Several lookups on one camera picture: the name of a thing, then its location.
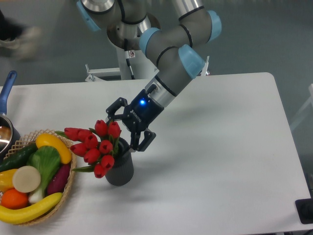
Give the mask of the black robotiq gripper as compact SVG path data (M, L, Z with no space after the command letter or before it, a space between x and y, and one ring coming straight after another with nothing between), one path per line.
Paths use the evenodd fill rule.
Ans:
M120 108L124 108L122 114L116 114ZM122 121L131 133L130 152L144 152L156 137L156 133L148 129L150 123L164 110L158 105L145 89L128 103L125 98L119 97L107 109L106 124L113 121Z

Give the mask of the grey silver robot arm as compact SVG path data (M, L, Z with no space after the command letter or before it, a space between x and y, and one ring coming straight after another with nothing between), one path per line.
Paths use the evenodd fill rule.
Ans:
M152 24L144 0L79 0L76 5L91 30L106 29L115 46L141 50L158 69L131 103L121 97L106 110L108 121L121 120L129 130L129 150L145 151L156 136L149 125L205 72L205 62L194 47L220 35L221 19L200 0L175 0L179 25L164 32Z

